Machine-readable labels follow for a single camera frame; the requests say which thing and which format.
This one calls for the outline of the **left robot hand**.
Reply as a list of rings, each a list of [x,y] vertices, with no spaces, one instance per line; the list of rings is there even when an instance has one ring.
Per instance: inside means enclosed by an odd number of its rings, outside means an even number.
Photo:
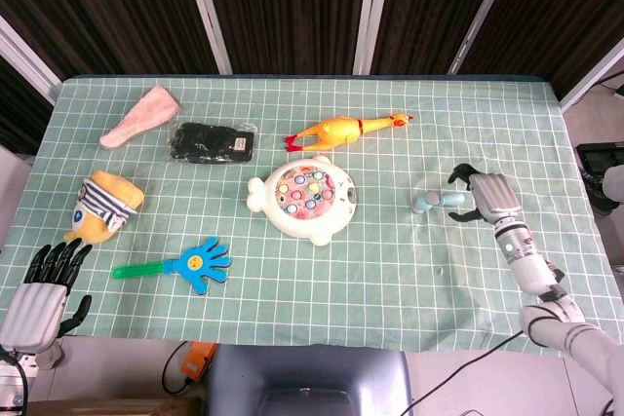
[[[77,328],[88,315],[92,296],[83,296],[77,311],[63,317],[69,294],[91,245],[80,238],[43,246],[32,258],[10,303],[1,327],[1,348],[9,353],[37,355]]]

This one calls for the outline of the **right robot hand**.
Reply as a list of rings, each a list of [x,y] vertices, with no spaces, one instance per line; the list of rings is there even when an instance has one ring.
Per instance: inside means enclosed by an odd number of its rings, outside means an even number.
[[[450,212],[448,215],[452,220],[465,223],[482,219],[494,225],[504,218],[519,217],[520,202],[503,174],[484,173],[469,164],[460,164],[453,169],[448,183],[456,179],[467,184],[475,208],[465,213]]]

